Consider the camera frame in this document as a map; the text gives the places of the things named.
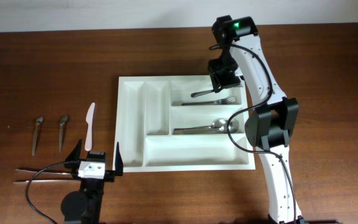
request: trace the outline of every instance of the white wall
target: white wall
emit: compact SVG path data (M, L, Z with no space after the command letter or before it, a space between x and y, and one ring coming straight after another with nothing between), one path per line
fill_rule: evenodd
M0 32L358 22L357 0L0 0Z

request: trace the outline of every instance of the brown table surface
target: brown table surface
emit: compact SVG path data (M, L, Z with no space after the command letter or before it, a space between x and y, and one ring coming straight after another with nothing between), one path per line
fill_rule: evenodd
M278 84L300 112L291 139L296 198L307 220L358 223L358 24L259 26ZM0 34L0 223L47 223L25 201L18 167L63 161L85 139L96 102L94 150L112 165L118 77L206 75L209 28ZM63 152L58 121L70 115ZM44 116L35 157L33 120ZM106 223L232 223L266 219L269 196L256 170L128 173L104 188ZM30 198L57 222L79 183L34 184Z

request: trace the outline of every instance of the fork handle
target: fork handle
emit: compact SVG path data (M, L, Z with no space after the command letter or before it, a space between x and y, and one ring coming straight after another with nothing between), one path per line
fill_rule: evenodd
M193 102L193 103L182 103L182 106L194 106L194 105L215 105L215 101L204 101L204 102Z

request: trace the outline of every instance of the white utensil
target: white utensil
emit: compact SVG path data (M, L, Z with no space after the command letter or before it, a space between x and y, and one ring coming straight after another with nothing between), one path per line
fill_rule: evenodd
M88 109L86 114L86 122L88 123L88 131L86 132L85 150L90 151L92 149L92 120L93 120L94 103Z

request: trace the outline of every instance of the white tray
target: white tray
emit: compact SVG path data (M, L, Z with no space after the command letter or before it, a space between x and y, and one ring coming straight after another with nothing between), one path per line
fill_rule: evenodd
M208 75L120 77L113 169L117 142L124 172L255 169L254 155L234 146L227 134L172 134L174 128L209 125L216 118L228 119L247 106L244 87L197 98L190 96L211 89ZM230 95L237 96L240 104L181 106L182 102L218 100ZM248 113L236 119L240 129L232 136L242 147L251 149L244 134Z

